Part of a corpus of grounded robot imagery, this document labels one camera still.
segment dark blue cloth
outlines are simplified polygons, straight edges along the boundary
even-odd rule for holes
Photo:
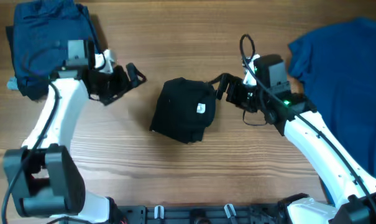
[[[351,156],[376,177],[376,22],[358,18],[292,42],[289,72]]]
[[[23,95],[36,100],[47,94],[48,85],[22,69],[34,57],[30,70],[48,77],[68,58],[68,40],[94,40],[98,38],[89,18],[87,7],[73,0],[34,1],[18,4],[14,14],[12,47],[13,65],[18,88]]]

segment wooden table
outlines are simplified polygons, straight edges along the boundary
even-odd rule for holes
[[[20,148],[43,102],[6,89],[14,75],[5,29],[15,2],[0,1],[0,208],[7,182],[2,156]],[[119,205],[223,205],[276,202],[300,192],[324,201],[319,178],[305,157],[273,126],[251,127],[242,110],[217,102],[203,142],[182,144],[149,131],[165,81],[243,76],[239,38],[250,33],[261,55],[280,54],[315,28],[356,16],[376,19],[376,1],[83,1],[119,63],[134,62],[148,82],[110,106],[90,101],[71,145],[88,190]],[[302,91],[297,82],[294,90]],[[261,113],[247,119],[261,123]],[[16,214],[11,222],[31,223]]]

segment robotic arm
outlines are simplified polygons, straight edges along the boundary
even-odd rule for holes
[[[84,57],[80,58],[93,58],[93,51],[82,40],[71,44],[77,44],[79,47],[75,46],[74,49],[83,52]],[[51,75],[53,84],[60,93],[57,113],[39,148],[17,177],[11,194],[17,212],[22,217],[70,217],[71,220],[90,223],[127,224],[126,214],[118,209],[111,198],[85,190],[84,181],[68,150],[78,116],[87,98],[97,95],[106,105],[144,82],[145,78],[137,78],[142,75],[135,67],[127,66],[128,79],[124,71],[117,72],[117,68],[115,74],[118,75],[106,75],[94,68],[87,69],[86,62],[89,60],[83,61],[85,62],[81,64],[70,57],[66,62],[69,66],[61,67]],[[279,223],[376,223],[376,179],[363,170],[330,133],[310,100],[303,95],[291,93],[280,56],[259,57],[253,53],[244,63],[244,80],[230,74],[223,74],[216,79],[220,82],[216,91],[217,98],[221,99],[226,92],[226,100],[237,107],[251,113],[262,111],[266,122],[274,125],[282,136],[286,136],[305,155],[335,202],[335,206],[330,206],[315,202],[305,194],[294,195],[278,202],[275,220]],[[55,92],[50,89],[39,121],[24,141],[22,149],[6,152],[4,170],[9,182],[40,136],[54,103]],[[34,174],[44,168],[48,170],[49,177],[35,178]],[[224,215],[232,224],[240,223],[237,210],[231,204],[224,207]],[[175,219],[165,222],[166,217],[164,208],[156,207],[154,211],[141,212],[138,219],[140,221],[136,223],[182,223],[175,222]],[[135,221],[129,218],[128,223],[135,224]]]

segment wood grain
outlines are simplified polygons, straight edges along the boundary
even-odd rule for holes
[[[6,89],[14,73],[4,27],[12,24],[16,2],[0,1],[0,208],[7,186],[2,155],[20,147],[44,105]],[[376,1],[81,2],[119,63],[134,62],[149,79],[108,107],[93,101],[85,106],[71,154],[88,190],[119,205],[240,205],[300,192],[324,201],[318,176],[299,150],[272,126],[246,126],[242,111],[225,101],[217,102],[203,142],[181,144],[148,128],[165,81],[210,80],[222,72],[242,76],[242,34],[252,34],[259,54],[288,61],[288,43],[356,16],[376,19]],[[261,123],[263,116],[249,114],[248,120]],[[19,218],[12,202],[8,217],[13,223],[44,222]]]

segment folded garment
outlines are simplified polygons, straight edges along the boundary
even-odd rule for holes
[[[18,4],[14,25],[6,33],[12,64],[22,95],[37,100],[48,93],[48,85],[29,77],[29,70],[48,77],[68,59],[68,40],[94,40],[101,52],[87,7],[73,0],[34,1]]]
[[[376,177],[376,22],[358,18],[314,30],[289,45],[289,73],[324,122]]]
[[[215,116],[214,88],[209,83],[176,78],[164,83],[151,131],[183,143],[201,141]]]

